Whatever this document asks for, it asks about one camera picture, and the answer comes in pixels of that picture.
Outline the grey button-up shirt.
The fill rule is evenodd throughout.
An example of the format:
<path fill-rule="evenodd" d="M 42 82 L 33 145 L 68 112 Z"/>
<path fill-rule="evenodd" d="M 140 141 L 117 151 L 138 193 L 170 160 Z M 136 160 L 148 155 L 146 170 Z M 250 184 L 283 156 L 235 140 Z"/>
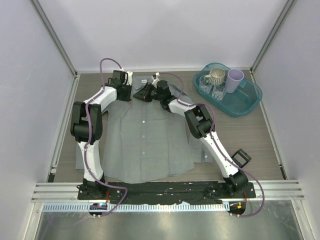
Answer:
<path fill-rule="evenodd" d="M 183 114 L 164 110 L 160 101 L 115 100 L 103 112 L 106 134 L 100 164 L 105 176 L 126 183 L 154 181 L 212 162 L 203 143 L 192 136 Z"/>

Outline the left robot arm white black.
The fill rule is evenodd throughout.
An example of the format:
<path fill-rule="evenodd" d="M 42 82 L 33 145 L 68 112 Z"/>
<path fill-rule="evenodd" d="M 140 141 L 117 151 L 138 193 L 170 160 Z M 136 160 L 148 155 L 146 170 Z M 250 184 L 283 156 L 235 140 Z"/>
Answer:
<path fill-rule="evenodd" d="M 100 200 L 107 194 L 99 152 L 103 133 L 102 114 L 116 100 L 130 102 L 132 76 L 131 71 L 114 70 L 112 77 L 102 84 L 95 95 L 73 103 L 70 133 L 80 148 L 84 164 L 82 184 L 77 186 L 79 200 Z"/>

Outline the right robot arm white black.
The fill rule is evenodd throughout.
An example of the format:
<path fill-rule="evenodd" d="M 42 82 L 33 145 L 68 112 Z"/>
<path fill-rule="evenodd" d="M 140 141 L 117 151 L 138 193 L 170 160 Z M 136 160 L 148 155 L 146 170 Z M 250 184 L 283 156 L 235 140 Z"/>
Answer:
<path fill-rule="evenodd" d="M 206 147 L 217 163 L 225 182 L 226 193 L 230 197 L 238 197 L 249 183 L 247 175 L 222 145 L 205 104 L 188 103 L 182 100 L 183 95 L 183 90 L 174 94 L 169 83 L 160 80 L 157 83 L 146 83 L 133 97 L 144 102 L 159 101 L 163 110 L 185 117 L 191 135 Z"/>

